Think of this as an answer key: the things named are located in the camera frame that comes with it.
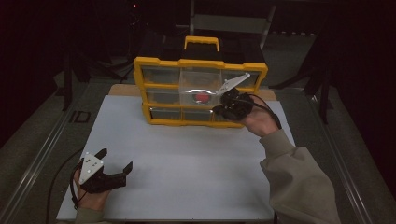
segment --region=white plastic piece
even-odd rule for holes
[[[225,80],[221,88],[218,91],[216,91],[216,95],[222,95],[224,92],[229,91],[230,89],[239,85],[239,83],[245,81],[248,77],[250,77],[250,74],[245,73],[240,77],[235,77],[235,78],[231,78],[230,80]]]
[[[103,162],[97,159],[92,154],[88,153],[84,157],[82,163],[81,175],[79,176],[79,184],[84,184],[88,179],[91,178],[96,172],[103,167]]]
[[[214,95],[215,94],[215,93],[213,93],[211,91],[207,91],[207,90],[189,90],[189,91],[186,91],[186,93],[197,93],[197,92],[205,92],[205,93],[207,93],[209,95]]]

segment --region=beige sleeve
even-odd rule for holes
[[[270,182],[270,204],[282,224],[341,223],[332,182],[305,147],[293,146],[283,130],[260,142],[262,170]]]
[[[103,212],[79,208],[77,210],[75,224],[110,224],[103,221]]]

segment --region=floor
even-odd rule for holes
[[[270,70],[262,87],[294,76],[314,40],[313,36],[269,35],[263,54]],[[57,78],[62,86],[62,74]],[[296,145],[308,147],[332,180],[342,222],[394,223],[396,202],[337,90],[331,88],[329,124],[324,125],[318,117],[317,98],[302,91],[305,82],[275,91],[276,97],[283,105]],[[49,223],[56,223],[79,154],[60,170],[52,187],[51,181],[61,165],[84,147],[103,98],[115,83],[118,81],[92,71],[89,83],[74,82],[74,101],[68,111],[62,111],[64,98],[52,95],[1,148],[0,223],[45,223],[47,214]],[[133,80],[129,77],[125,83]],[[87,122],[76,122],[74,111],[91,116]]]

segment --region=human arm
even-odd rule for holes
[[[272,117],[256,106],[240,122],[261,138],[266,153],[261,167],[270,183],[270,204],[282,223],[340,223],[332,182],[309,151],[293,146]]]

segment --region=desk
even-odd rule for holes
[[[280,102],[267,103],[292,140]],[[134,162],[127,186],[111,192],[105,219],[257,221],[273,217],[269,183],[259,165],[265,155],[258,137],[247,129],[149,125],[141,113],[140,97],[108,95],[84,152],[94,154],[104,147],[108,149],[106,174],[119,173]],[[59,220],[74,219],[70,199],[68,191]]]

